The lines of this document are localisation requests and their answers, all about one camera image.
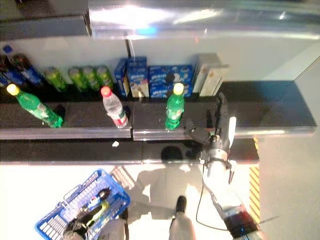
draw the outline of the wall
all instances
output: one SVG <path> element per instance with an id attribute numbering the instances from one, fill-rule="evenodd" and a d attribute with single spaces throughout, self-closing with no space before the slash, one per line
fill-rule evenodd
<path id="1" fill-rule="evenodd" d="M 107 64 L 113 71 L 127 56 L 124 40 L 88 36 L 19 39 L 10 44 L 40 70 L 56 66 L 67 79 L 69 67 Z M 217 52 L 230 65 L 227 81 L 294 80 L 320 53 L 319 40 L 266 37 L 141 39 L 133 40 L 132 46 L 136 56 L 148 57 L 149 65 L 194 64 L 197 54 Z"/>
<path id="2" fill-rule="evenodd" d="M 106 65 L 113 72 L 119 59 L 128 56 L 125 41 L 93 40 L 89 36 L 20 39 L 7 43 L 16 52 L 24 53 L 40 71 L 59 68 L 69 83 L 70 67 Z M 0 42 L 1 50 L 5 44 Z"/>
<path id="3" fill-rule="evenodd" d="M 230 65 L 228 81 L 294 80 L 320 53 L 320 41 L 290 38 L 143 39 L 132 42 L 148 64 L 189 64 L 199 53 L 218 53 Z"/>

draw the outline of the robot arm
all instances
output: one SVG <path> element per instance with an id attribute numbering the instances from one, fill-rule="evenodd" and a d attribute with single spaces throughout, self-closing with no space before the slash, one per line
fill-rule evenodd
<path id="1" fill-rule="evenodd" d="M 213 205 L 224 221 L 228 231 L 236 240 L 265 240 L 259 226 L 247 212 L 244 204 L 231 190 L 229 184 L 235 171 L 235 161 L 228 155 L 236 128 L 235 117 L 229 118 L 228 103 L 223 93 L 218 95 L 215 132 L 211 135 L 203 128 L 186 123 L 187 133 L 203 144 L 200 161 L 205 165 L 202 176 L 203 186 L 211 195 Z M 229 181 L 226 171 L 229 170 Z"/>

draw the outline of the green can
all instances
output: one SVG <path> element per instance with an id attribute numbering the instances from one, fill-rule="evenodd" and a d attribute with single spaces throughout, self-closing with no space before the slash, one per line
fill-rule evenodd
<path id="1" fill-rule="evenodd" d="M 70 76 L 72 82 L 74 83 L 74 85 L 76 86 L 76 88 L 80 92 L 85 92 L 88 90 L 88 85 L 87 85 L 84 77 L 82 76 L 82 72 L 79 68 L 77 68 L 77 67 L 71 68 L 69 70 L 69 76 Z"/>
<path id="2" fill-rule="evenodd" d="M 44 70 L 44 75 L 46 80 L 54 86 L 54 88 L 58 92 L 65 92 L 68 88 L 68 85 L 64 78 L 62 77 L 61 73 L 54 67 L 49 67 Z"/>
<path id="3" fill-rule="evenodd" d="M 101 86 L 108 86 L 111 89 L 114 87 L 114 81 L 106 66 L 98 66 L 96 68 L 96 76 Z"/>
<path id="4" fill-rule="evenodd" d="M 89 87 L 94 91 L 99 91 L 100 84 L 97 79 L 96 70 L 92 66 L 86 66 L 82 69 L 82 74 Z"/>

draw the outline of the black shoe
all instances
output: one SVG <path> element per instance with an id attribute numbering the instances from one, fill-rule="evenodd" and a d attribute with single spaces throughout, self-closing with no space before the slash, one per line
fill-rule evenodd
<path id="1" fill-rule="evenodd" d="M 187 199 L 185 196 L 179 196 L 176 201 L 175 213 L 185 212 L 187 206 Z"/>

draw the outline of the red bottle cap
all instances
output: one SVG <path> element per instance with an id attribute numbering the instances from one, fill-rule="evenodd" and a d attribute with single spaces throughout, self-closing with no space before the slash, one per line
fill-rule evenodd
<path id="1" fill-rule="evenodd" d="M 102 97 L 107 98 L 107 97 L 111 96 L 112 91 L 111 91 L 110 87 L 104 86 L 101 88 L 101 94 L 102 94 Z"/>

